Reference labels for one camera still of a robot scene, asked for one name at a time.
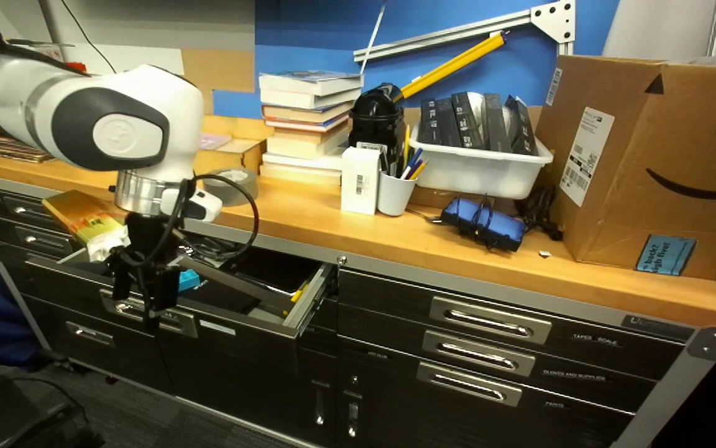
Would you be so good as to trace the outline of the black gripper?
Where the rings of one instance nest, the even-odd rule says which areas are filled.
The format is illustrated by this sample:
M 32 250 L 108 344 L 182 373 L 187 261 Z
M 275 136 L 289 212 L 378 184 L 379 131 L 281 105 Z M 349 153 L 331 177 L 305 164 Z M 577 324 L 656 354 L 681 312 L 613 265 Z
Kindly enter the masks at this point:
M 123 301 L 138 293 L 143 301 L 143 324 L 158 328 L 160 312 L 170 309 L 179 297 L 179 268 L 170 258 L 179 252 L 179 232 L 187 217 L 201 220 L 206 207 L 195 184 L 179 184 L 169 192 L 170 209 L 156 217 L 128 212 L 127 246 L 113 246 L 107 256 L 112 271 L 112 298 Z

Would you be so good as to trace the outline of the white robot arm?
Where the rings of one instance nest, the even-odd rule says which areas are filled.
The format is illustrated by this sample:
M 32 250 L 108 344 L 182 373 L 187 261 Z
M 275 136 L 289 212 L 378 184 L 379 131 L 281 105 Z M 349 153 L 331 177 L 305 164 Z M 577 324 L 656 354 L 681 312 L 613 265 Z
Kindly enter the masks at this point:
M 0 131 L 55 159 L 113 173 L 113 204 L 127 212 L 127 245 L 103 250 L 112 298 L 141 293 L 141 322 L 177 303 L 179 238 L 187 220 L 210 221 L 221 202 L 199 186 L 204 97 L 156 65 L 81 75 L 0 32 Z

